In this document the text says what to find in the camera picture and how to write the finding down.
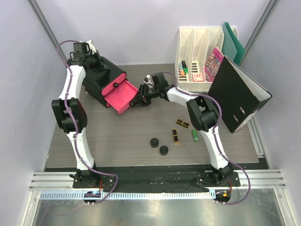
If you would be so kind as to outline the black drawer cabinet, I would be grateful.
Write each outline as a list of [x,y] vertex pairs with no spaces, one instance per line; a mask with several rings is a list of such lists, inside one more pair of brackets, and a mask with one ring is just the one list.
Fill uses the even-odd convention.
[[87,93],[108,108],[111,106],[105,100],[105,96],[102,96],[102,89],[125,71],[105,57],[98,57],[99,66],[84,66],[86,76],[83,80],[83,86]]

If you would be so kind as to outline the gold black lipstick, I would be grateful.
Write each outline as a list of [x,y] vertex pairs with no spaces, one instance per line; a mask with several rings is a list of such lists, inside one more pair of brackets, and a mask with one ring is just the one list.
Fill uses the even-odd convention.
[[172,136],[173,136],[174,143],[177,144],[179,142],[179,138],[178,138],[178,134],[177,134],[177,130],[176,129],[172,130]]
[[181,119],[177,119],[176,120],[176,124],[178,124],[178,125],[180,125],[180,126],[182,126],[184,128],[188,128],[190,126],[190,124],[188,122],[183,121]]

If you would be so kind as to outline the green lip balm tube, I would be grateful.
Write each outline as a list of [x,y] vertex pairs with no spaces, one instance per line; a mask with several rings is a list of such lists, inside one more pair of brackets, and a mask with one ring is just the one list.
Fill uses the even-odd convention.
[[193,129],[191,132],[192,132],[193,141],[194,141],[194,142],[198,142],[198,134],[197,134],[197,131],[196,131],[195,129]]

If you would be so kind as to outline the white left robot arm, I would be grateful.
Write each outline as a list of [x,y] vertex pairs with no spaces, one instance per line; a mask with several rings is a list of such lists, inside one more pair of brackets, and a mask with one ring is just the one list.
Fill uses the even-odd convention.
[[87,114],[79,100],[82,83],[86,77],[86,69],[96,65],[96,49],[92,41],[78,42],[66,40],[62,44],[73,42],[74,50],[70,53],[69,60],[65,61],[58,54],[66,66],[66,80],[58,99],[52,100],[51,107],[57,125],[69,138],[76,157],[77,169],[75,175],[70,175],[76,187],[97,187],[101,182],[100,173],[96,170],[95,161],[89,150],[86,127]]

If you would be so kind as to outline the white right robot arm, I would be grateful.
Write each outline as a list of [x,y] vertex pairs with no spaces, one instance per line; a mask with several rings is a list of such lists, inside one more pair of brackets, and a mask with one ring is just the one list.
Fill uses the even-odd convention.
[[149,106],[157,97],[187,108],[191,125],[200,132],[208,149],[213,182],[218,186],[225,185],[233,174],[233,166],[219,136],[221,109],[217,102],[208,95],[194,94],[180,89],[177,84],[168,84],[164,74],[157,73],[144,79],[129,105]]

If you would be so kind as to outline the black round compact right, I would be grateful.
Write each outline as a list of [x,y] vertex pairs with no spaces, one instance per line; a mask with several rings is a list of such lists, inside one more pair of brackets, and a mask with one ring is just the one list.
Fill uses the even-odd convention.
[[159,149],[159,153],[162,155],[162,156],[166,156],[169,152],[169,149],[166,145],[162,145]]

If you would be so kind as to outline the pink sticky note pad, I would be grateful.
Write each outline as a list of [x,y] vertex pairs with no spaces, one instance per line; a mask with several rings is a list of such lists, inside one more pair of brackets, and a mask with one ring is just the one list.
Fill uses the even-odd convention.
[[206,78],[204,77],[203,73],[192,73],[192,81],[193,82],[205,82]]

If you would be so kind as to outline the white mesh file organizer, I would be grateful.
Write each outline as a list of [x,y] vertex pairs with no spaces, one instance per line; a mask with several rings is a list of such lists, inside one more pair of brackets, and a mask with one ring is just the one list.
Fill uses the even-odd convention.
[[[238,38],[235,26],[231,27]],[[205,77],[205,62],[214,47],[222,50],[224,33],[222,27],[179,27],[176,57],[174,62],[175,75],[178,87],[190,92],[207,92],[211,82],[193,82],[192,73],[203,73]],[[178,63],[185,61],[188,73],[181,76]]]

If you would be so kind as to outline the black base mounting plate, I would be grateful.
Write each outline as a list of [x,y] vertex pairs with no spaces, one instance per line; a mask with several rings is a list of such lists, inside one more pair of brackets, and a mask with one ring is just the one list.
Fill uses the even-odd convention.
[[108,173],[100,175],[101,182],[95,188],[102,188],[106,192],[113,188],[115,192],[125,193],[174,193],[201,191],[207,187],[240,186],[236,172],[233,172],[228,182],[216,184],[209,165],[104,167],[103,170]]

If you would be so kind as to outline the pink sticker booklet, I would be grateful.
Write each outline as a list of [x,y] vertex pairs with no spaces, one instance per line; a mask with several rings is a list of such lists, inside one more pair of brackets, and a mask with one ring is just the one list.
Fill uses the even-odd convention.
[[209,54],[208,59],[205,62],[204,72],[205,72],[205,78],[207,82],[213,82],[217,72],[219,70],[219,67],[223,61],[224,55],[220,51],[219,48],[214,47],[212,52]]

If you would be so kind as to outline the black lever arch binder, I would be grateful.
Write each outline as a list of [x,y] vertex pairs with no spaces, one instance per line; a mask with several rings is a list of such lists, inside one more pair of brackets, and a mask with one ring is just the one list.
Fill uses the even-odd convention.
[[222,120],[231,133],[241,130],[272,98],[228,56],[224,56],[208,94],[219,103]]

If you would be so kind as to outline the teal plastic folder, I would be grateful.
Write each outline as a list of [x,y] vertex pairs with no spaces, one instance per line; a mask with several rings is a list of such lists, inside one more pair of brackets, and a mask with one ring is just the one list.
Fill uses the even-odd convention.
[[222,31],[224,33],[222,53],[239,66],[246,50],[235,36],[228,22],[223,24]]

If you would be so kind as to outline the aluminium frame rail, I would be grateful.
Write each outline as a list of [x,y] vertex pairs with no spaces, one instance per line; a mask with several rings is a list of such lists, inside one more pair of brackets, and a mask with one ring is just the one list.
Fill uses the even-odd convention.
[[41,199],[110,200],[213,199],[236,189],[282,189],[284,179],[279,170],[237,170],[229,182],[216,185],[209,172],[193,171],[127,172],[115,178],[103,177],[100,182],[85,184],[71,178],[69,172],[42,172],[33,175],[30,191],[40,191]]

